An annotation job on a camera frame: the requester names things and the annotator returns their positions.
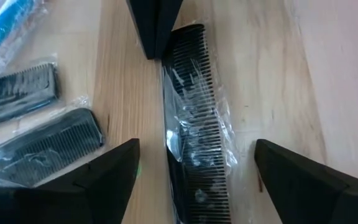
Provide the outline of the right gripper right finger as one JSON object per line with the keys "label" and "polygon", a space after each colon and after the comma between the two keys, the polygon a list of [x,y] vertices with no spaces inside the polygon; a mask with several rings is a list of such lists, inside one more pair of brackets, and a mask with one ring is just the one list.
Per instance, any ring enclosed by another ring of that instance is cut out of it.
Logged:
{"label": "right gripper right finger", "polygon": [[283,224],[358,224],[358,178],[266,139],[254,160]]}

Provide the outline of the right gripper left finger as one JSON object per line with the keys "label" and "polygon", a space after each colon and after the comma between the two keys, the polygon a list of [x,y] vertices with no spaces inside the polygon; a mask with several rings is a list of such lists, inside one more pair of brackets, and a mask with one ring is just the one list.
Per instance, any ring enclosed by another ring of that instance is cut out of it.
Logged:
{"label": "right gripper left finger", "polygon": [[139,159],[132,138],[36,188],[0,187],[0,224],[121,224]]}

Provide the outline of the blue toothbrush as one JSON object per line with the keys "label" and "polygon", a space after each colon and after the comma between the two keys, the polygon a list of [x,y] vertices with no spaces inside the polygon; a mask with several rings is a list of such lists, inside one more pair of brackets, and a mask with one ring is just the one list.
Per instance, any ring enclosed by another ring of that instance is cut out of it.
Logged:
{"label": "blue toothbrush", "polygon": [[0,75],[38,23],[48,14],[47,0],[0,0]]}

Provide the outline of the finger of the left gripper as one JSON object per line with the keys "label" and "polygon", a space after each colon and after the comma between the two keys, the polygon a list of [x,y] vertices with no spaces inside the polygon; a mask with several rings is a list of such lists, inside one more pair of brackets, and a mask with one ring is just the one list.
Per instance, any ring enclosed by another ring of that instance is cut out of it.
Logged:
{"label": "finger of the left gripper", "polygon": [[126,0],[147,59],[161,59],[183,0]]}

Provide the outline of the black comb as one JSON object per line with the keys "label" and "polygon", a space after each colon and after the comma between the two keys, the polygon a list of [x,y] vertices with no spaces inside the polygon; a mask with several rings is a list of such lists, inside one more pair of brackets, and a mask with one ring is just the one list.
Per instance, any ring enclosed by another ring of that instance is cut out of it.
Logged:
{"label": "black comb", "polygon": [[174,224],[232,224],[227,136],[203,24],[172,31],[162,75]]}
{"label": "black comb", "polygon": [[57,66],[42,63],[0,77],[0,123],[58,101]]}
{"label": "black comb", "polygon": [[0,144],[0,187],[33,187],[104,143],[94,113],[71,110]]}

